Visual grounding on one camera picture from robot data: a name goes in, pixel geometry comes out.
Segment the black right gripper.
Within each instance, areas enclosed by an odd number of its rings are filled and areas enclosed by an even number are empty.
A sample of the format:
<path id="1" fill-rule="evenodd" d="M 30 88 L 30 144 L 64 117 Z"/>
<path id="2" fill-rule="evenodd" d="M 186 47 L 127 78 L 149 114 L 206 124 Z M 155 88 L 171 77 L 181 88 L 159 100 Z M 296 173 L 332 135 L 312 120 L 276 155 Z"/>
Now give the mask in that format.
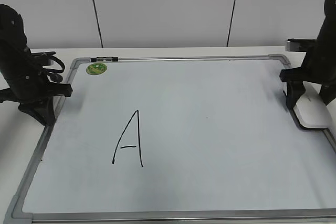
<path id="1" fill-rule="evenodd" d="M 336 98 L 335 41 L 321 42 L 309 48 L 300 67 L 282 70 L 280 80 L 287 84 L 286 106 L 293 109 L 306 92 L 302 81 L 322 84 L 319 96 L 325 105 Z"/>

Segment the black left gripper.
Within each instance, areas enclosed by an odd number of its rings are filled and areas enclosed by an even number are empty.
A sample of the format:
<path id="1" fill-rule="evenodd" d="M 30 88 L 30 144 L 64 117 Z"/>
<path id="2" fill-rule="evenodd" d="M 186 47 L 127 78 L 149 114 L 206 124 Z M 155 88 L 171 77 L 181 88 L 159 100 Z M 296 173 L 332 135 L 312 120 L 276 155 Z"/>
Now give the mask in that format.
<path id="1" fill-rule="evenodd" d="M 1 74 L 8 88 L 1 90 L 1 102 L 13 101 L 18 109 L 30 115 L 43 126 L 53 126 L 55 96 L 70 97 L 72 87 L 61 83 L 65 64 L 56 57 L 51 66 L 39 66 L 32 52 L 18 52 L 12 48 L 1 49 Z"/>

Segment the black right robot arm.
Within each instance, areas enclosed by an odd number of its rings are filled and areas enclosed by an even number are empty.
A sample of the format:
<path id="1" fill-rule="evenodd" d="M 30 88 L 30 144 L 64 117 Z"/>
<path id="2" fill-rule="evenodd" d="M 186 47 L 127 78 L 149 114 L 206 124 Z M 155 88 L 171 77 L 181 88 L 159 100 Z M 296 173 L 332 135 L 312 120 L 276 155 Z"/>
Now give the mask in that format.
<path id="1" fill-rule="evenodd" d="M 325 105 L 335 99 L 335 0 L 324 1 L 325 19 L 316 39 L 288 39 L 286 50 L 305 52 L 300 67 L 285 69 L 280 80 L 287 84 L 286 106 L 293 109 L 305 93 L 304 82 L 321 85 Z"/>

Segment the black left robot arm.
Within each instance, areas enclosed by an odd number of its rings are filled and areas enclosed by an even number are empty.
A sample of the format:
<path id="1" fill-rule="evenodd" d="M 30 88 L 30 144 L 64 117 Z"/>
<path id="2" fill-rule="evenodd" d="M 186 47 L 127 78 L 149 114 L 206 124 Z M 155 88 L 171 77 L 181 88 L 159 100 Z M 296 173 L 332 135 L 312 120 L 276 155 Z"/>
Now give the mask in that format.
<path id="1" fill-rule="evenodd" d="M 56 121 L 54 97 L 70 97 L 72 87 L 63 84 L 65 64 L 54 51 L 32 53 L 27 46 L 22 16 L 1 5 L 1 74 L 8 88 L 1 90 L 1 102 L 19 104 L 18 109 L 44 126 Z"/>

